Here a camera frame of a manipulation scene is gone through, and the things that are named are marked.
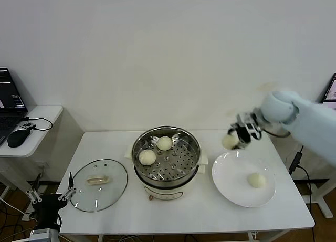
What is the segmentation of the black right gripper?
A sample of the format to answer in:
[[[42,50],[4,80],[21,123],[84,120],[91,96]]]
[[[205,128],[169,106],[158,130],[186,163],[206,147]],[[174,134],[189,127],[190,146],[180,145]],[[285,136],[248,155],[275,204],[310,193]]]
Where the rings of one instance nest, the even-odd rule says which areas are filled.
[[[243,150],[250,146],[252,139],[262,138],[262,129],[254,112],[244,112],[237,115],[237,123],[231,124],[227,131],[233,135],[237,131],[239,143],[234,146],[235,150]]]

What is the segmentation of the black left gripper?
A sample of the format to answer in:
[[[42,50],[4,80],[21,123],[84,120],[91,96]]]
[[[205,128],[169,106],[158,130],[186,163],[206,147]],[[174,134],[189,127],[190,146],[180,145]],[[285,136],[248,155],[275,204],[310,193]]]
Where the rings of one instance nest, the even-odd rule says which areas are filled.
[[[68,188],[63,194],[42,195],[38,193],[41,173],[31,184],[31,189],[26,191],[32,204],[36,204],[37,226],[61,226],[62,219],[59,210],[67,205],[76,193],[72,173],[69,173]]]

